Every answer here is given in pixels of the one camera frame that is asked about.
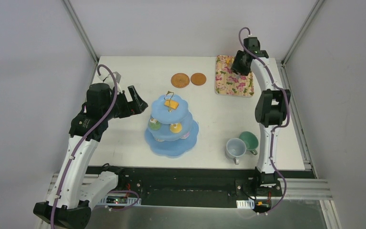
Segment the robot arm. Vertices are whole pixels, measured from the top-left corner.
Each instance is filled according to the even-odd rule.
[[[242,45],[244,51],[237,52],[231,69],[240,75],[248,75],[252,71],[262,91],[254,113],[260,125],[261,134],[260,155],[250,190],[250,194],[256,196],[261,189],[273,189],[280,185],[277,181],[279,174],[275,168],[277,137],[280,129],[277,127],[281,127],[287,117],[285,103],[290,100],[291,93],[289,90],[282,89],[280,83],[275,80],[280,76],[272,74],[267,69],[270,64],[269,56],[265,50],[260,50],[257,37],[250,35],[244,39]]]
[[[115,75],[116,81],[119,82],[121,76],[118,73]],[[108,127],[108,121],[112,118],[141,114],[148,107],[134,86],[129,86],[128,90],[132,97],[130,102],[127,101],[125,91],[115,90],[114,82],[110,86],[107,83],[95,83],[89,87],[86,102],[71,122],[67,154],[54,188],[48,195],[47,201],[36,203],[33,210],[33,213],[45,222],[51,223],[51,219],[53,219],[54,224],[60,227],[83,229],[86,227],[95,205],[109,191],[117,187],[118,174],[108,171],[102,172],[88,187],[82,188],[82,181],[92,154]],[[116,91],[118,94],[113,108],[107,117],[94,128],[108,112]],[[92,128],[94,128],[93,131],[83,139]]]

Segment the white wall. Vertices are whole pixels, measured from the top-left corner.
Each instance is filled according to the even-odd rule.
[[[34,227],[93,66],[60,0],[0,0],[0,229]]]
[[[243,26],[282,59],[315,0],[72,0],[98,55],[235,55]]]
[[[287,65],[343,228],[366,228],[366,0],[328,0]]]

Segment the floral tray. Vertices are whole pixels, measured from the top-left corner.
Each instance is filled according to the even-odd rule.
[[[240,76],[233,73],[230,69],[235,57],[233,56],[217,56],[215,65],[215,92],[217,94],[230,94],[236,96],[252,97],[253,73],[247,76]]]

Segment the white tabletop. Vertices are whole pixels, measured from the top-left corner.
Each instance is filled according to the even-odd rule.
[[[259,124],[254,109],[260,96],[260,87],[254,78],[254,95],[251,98],[219,95],[215,93],[216,57],[121,57],[102,56],[99,64],[121,74],[121,86],[129,96],[127,86],[134,85],[149,107],[144,113],[123,119],[112,119],[94,152],[90,165],[110,163],[123,167],[166,168],[246,168],[256,166],[258,156],[250,153],[241,157],[239,165],[224,155],[226,142],[250,131],[260,137]],[[275,60],[271,58],[272,72],[278,75]],[[202,86],[190,83],[178,89],[172,86],[171,77],[176,73],[203,73],[207,82]],[[100,82],[97,73],[93,80]],[[200,132],[195,147],[179,158],[167,158],[154,154],[144,139],[144,131],[151,115],[151,104],[160,95],[173,91],[189,103],[189,110],[198,122]],[[280,130],[277,145],[278,169],[304,170],[292,122]]]

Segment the blue cake stand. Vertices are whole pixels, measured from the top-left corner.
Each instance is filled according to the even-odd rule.
[[[166,99],[170,98],[179,103],[179,106],[171,112],[169,112],[169,107],[165,106]],[[152,118],[159,123],[157,123],[157,128],[151,129],[151,122],[148,122],[145,140],[155,154],[170,158],[179,157],[197,143],[198,123],[193,120],[187,101],[180,96],[165,97],[165,95],[161,95],[152,103]],[[178,133],[170,131],[170,124],[175,123],[182,125],[182,130]]]

